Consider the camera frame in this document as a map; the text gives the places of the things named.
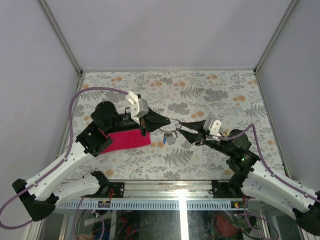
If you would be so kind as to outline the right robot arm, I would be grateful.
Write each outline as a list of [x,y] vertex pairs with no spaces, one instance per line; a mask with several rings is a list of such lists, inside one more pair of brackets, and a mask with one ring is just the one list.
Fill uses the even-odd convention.
[[287,214],[307,233],[320,234],[320,193],[280,174],[269,166],[262,153],[250,150],[246,135],[255,126],[244,130],[233,129],[226,136],[220,132],[222,123],[209,118],[197,122],[183,122],[180,129],[185,139],[195,146],[207,146],[226,156],[233,176],[228,181],[228,192],[233,197],[242,194],[263,201]]

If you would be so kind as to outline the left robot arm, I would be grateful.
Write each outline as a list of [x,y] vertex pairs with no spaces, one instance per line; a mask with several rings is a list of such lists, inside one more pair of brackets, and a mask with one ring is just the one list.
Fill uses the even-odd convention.
[[64,183],[88,160],[117,150],[147,146],[150,134],[171,122],[150,108],[133,120],[131,113],[119,114],[110,101],[99,103],[91,114],[91,123],[76,137],[71,147],[43,171],[28,180],[17,179],[12,187],[34,222],[48,217],[55,208],[82,196],[105,197],[109,180],[101,171],[93,171],[74,182]]

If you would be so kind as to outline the silver metal keyring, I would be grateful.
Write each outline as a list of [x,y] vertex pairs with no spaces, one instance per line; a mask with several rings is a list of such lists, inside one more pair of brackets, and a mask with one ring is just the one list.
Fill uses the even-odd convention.
[[167,120],[169,121],[169,124],[159,129],[166,138],[177,133],[183,126],[182,122],[176,118],[167,118]]

